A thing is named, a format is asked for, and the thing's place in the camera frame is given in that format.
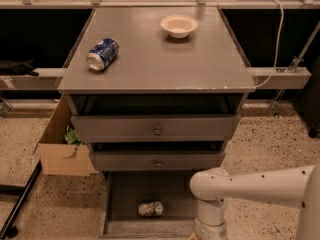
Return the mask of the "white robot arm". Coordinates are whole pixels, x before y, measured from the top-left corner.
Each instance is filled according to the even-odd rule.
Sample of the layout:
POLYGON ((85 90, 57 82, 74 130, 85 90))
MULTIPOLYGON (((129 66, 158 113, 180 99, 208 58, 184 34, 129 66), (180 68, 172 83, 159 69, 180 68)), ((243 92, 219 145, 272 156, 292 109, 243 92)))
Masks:
POLYGON ((224 211, 230 197, 297 208, 295 240, 320 240, 320 164, 242 175, 212 168, 195 173, 190 190, 197 198, 197 240, 228 240, 224 211))

